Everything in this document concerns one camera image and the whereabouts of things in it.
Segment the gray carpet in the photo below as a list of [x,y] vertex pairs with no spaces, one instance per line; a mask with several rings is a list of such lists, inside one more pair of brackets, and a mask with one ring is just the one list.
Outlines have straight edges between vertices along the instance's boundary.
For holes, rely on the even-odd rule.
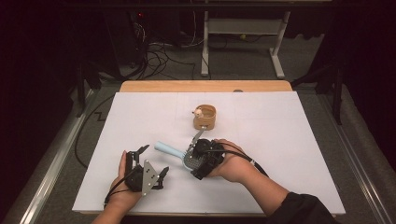
[[[229,41],[225,49],[212,49],[209,53],[211,78],[276,79],[275,71],[267,51],[267,48],[272,46],[273,41],[274,39],[272,37],[265,37],[254,43]],[[321,38],[303,40],[300,37],[296,39],[285,39],[283,41],[279,58],[286,74],[286,80],[294,80],[303,76],[308,71],[320,41]],[[212,39],[211,46],[222,48],[225,46],[225,43],[221,38]],[[160,74],[149,79],[192,79],[191,73],[193,73],[193,79],[208,79],[208,77],[200,76],[201,49],[199,47],[187,49],[166,47],[166,53],[168,57],[172,60],[179,61],[179,63],[168,61]],[[124,73],[129,72],[128,67],[122,69],[124,69]],[[346,215],[337,217],[337,220],[342,223],[352,224],[378,223],[373,208],[361,190],[361,183],[358,182],[353,169],[351,169],[351,164],[343,150],[344,146],[333,126],[332,118],[329,117],[323,101],[320,100],[321,98],[314,93],[313,85],[304,84],[296,90],[299,93],[308,121],[346,209]],[[104,82],[104,87],[96,93],[96,98],[92,103],[91,109],[101,104],[105,99],[118,91],[119,88],[120,84]],[[99,119],[99,116],[101,116],[100,118],[106,117],[106,113],[111,106],[111,100],[109,99],[100,105],[95,112],[101,112],[102,114],[93,113],[87,119],[82,129],[80,138],[78,139],[78,156],[85,164],[88,164],[90,161],[105,123]],[[346,131],[350,144],[357,149],[357,155],[367,175],[371,177],[373,185],[379,192],[379,197],[389,212],[396,211],[396,195],[394,193],[396,192],[395,173],[389,167],[386,159],[375,144],[373,137],[367,131],[367,127],[361,119],[359,112],[354,107],[346,88],[343,92],[342,121],[343,129]],[[49,149],[42,162],[37,166],[35,174],[32,175],[29,184],[25,187],[20,198],[15,202],[5,223],[19,223],[21,221],[26,207],[29,205],[30,200],[32,200],[36,188],[50,166],[51,159],[53,159],[55,154],[56,144],[55,147]],[[64,167],[45,206],[37,217],[36,223],[91,223],[94,216],[82,215],[71,211],[85,171],[85,168],[77,161],[74,149],[70,150]],[[394,214],[390,215],[393,220],[396,220]],[[209,219],[171,217],[161,219],[155,217],[132,217],[131,220],[134,223],[208,223],[213,221]],[[228,223],[238,223],[238,221],[239,223],[245,223],[249,222],[249,219],[245,221],[237,219],[227,220]]]

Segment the white paper sheet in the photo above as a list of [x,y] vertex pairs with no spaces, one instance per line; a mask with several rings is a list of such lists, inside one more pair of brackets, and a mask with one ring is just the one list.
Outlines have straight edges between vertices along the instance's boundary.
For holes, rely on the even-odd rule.
[[216,126],[201,138],[226,138],[242,147],[276,182],[313,194],[333,214],[345,209],[296,92],[124,92],[117,93],[73,210],[103,210],[123,150],[149,144],[140,156],[159,173],[169,166],[164,189],[152,190],[136,213],[255,214],[262,210],[241,185],[221,178],[198,180],[179,158],[153,148],[157,141],[186,150],[198,133],[193,109],[217,109]]

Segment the human hand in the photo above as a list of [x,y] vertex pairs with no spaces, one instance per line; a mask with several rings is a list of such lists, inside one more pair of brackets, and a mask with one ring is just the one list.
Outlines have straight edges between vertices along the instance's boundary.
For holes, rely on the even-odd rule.
[[[245,153],[241,147],[226,139],[214,139],[214,141],[218,144],[222,144],[225,150],[241,154]],[[234,154],[225,153],[224,161],[218,167],[213,169],[208,177],[222,176],[230,182],[242,183],[245,176],[252,174],[252,172],[259,171],[249,161]]]
[[[124,178],[126,167],[126,151],[123,151],[119,165],[119,175],[114,179],[110,189]],[[109,196],[105,210],[93,223],[120,223],[122,218],[137,204],[142,197],[142,192],[132,192],[122,181]]]

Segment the dark background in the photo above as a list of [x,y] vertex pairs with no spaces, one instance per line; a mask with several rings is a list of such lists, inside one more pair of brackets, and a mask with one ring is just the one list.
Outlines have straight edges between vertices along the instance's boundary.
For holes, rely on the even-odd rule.
[[[326,34],[311,71],[334,60],[343,63],[345,84],[376,142],[396,169],[396,29],[392,25],[396,8],[391,1],[375,5],[363,11],[292,12],[285,36],[303,34],[310,38]],[[0,170],[6,183],[1,187],[3,219],[68,116],[73,105],[69,94],[76,87],[81,65],[90,68],[84,77],[98,88],[98,71],[118,76],[119,65],[136,60],[139,52],[134,51],[136,42],[125,13],[64,15],[59,3],[48,0],[2,1],[0,12]],[[177,43],[180,30],[193,33],[189,12],[156,11],[146,15],[153,33],[170,42]],[[203,13],[196,15],[197,27],[203,27]],[[278,12],[267,11],[266,15],[277,16]],[[202,32],[198,29],[197,34],[202,36]]]

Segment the black sleeve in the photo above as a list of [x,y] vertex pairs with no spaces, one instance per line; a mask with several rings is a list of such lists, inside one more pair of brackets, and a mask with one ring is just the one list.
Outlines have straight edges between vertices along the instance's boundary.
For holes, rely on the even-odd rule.
[[339,224],[315,196],[290,192],[281,206],[268,217],[268,224]]

